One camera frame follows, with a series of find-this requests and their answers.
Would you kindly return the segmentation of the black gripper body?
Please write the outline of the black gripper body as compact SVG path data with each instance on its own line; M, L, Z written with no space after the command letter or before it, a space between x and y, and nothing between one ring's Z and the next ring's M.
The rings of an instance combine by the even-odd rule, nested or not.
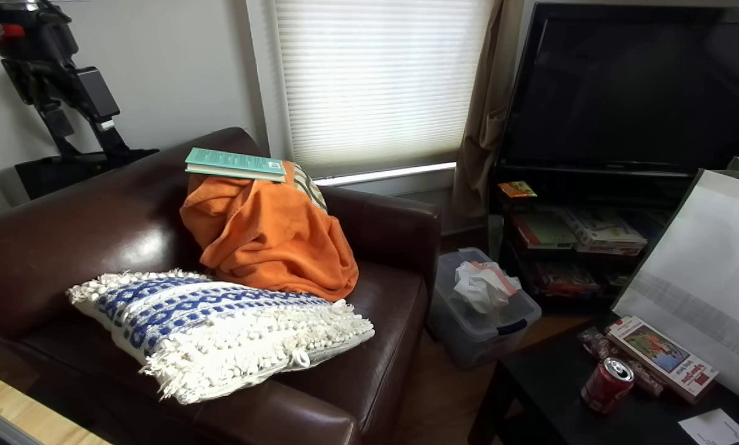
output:
M65 107L87 119L109 158L127 158L130 149L113 127L117 99L97 67L74 65L80 45L69 23L51 0L0 0L0 62L65 158L80 156Z

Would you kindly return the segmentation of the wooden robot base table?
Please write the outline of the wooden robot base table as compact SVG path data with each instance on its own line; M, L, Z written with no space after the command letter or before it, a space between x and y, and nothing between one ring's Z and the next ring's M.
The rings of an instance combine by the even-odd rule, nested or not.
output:
M0 418L39 445L109 445L44 402L0 380Z

